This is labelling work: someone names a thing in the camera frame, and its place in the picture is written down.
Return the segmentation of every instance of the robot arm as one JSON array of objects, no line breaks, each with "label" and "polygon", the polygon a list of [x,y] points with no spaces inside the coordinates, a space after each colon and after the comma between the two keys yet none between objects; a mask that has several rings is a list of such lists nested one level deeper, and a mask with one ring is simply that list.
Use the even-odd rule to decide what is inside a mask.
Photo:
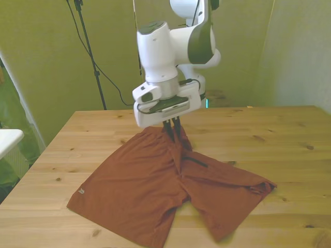
[{"label": "robot arm", "polygon": [[[219,0],[170,0],[174,12],[192,26],[170,30],[153,22],[137,33],[146,82],[133,91],[139,127],[147,127],[189,113],[204,100],[204,77],[194,68],[218,65],[211,12]],[[178,81],[177,67],[187,79]]]}]

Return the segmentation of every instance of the wood grain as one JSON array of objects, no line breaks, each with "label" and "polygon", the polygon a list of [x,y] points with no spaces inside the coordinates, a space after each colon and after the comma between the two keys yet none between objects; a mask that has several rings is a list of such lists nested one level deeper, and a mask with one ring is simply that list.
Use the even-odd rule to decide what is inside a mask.
[{"label": "wood grain", "polygon": [[[310,106],[210,108],[183,116],[182,124],[196,151],[264,176],[278,189],[219,243],[184,204],[166,247],[331,247],[329,115]],[[132,111],[76,112],[0,205],[0,247],[139,247],[66,205],[100,163],[140,131]]]}]

